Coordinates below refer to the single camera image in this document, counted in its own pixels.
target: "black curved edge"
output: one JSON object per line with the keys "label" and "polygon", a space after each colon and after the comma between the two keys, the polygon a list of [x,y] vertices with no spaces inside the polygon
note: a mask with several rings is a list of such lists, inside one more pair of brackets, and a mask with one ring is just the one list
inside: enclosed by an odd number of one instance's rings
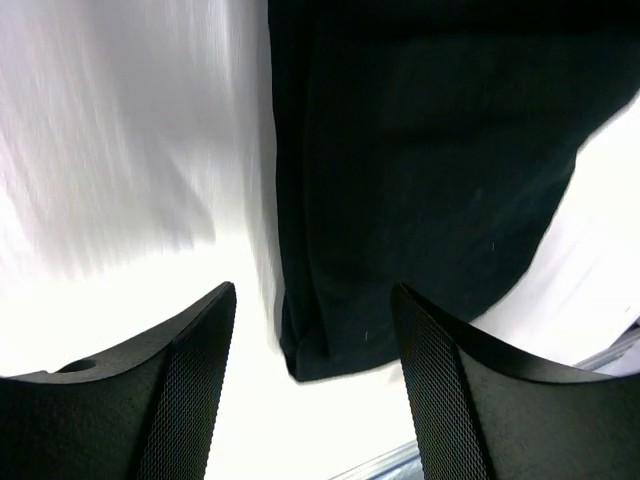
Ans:
{"label": "black curved edge", "polygon": [[3,380],[48,384],[83,383],[103,380],[132,370],[177,340],[192,322],[206,314],[225,294],[233,296],[235,305],[235,288],[232,283],[225,282],[169,320],[114,347],[76,360],[54,373],[41,371]]}
{"label": "black curved edge", "polygon": [[540,383],[589,383],[613,380],[608,375],[569,367],[520,350],[448,314],[405,284],[396,284],[392,302],[428,317],[460,350],[493,371]]}

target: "screw hole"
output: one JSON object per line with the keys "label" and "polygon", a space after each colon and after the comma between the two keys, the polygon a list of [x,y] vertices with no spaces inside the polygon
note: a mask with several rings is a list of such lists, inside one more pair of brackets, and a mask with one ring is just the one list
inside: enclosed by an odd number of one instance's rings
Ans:
{"label": "screw hole", "polygon": [[76,362],[72,362],[69,365],[62,367],[58,370],[57,373],[73,373],[73,372],[82,372],[84,370],[89,370],[96,366],[96,362],[93,360],[78,360]]}

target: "black trousers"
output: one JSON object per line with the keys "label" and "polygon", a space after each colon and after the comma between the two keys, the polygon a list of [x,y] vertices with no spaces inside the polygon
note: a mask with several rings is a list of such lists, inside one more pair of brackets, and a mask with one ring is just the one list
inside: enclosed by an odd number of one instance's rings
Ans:
{"label": "black trousers", "polygon": [[395,282],[466,321],[499,301],[576,151],[640,88],[636,2],[269,4],[281,346],[298,381],[397,358]]}

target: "white fabric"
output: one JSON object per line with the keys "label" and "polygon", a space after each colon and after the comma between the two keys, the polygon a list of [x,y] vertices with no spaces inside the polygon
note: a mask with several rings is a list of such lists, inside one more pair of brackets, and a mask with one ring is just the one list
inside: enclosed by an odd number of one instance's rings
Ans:
{"label": "white fabric", "polygon": [[[482,328],[572,363],[638,313],[629,122],[585,150],[537,266]],[[231,280],[207,478],[327,479],[411,441],[397,364],[287,375],[274,146],[266,1],[2,2],[0,375],[55,370]]]}

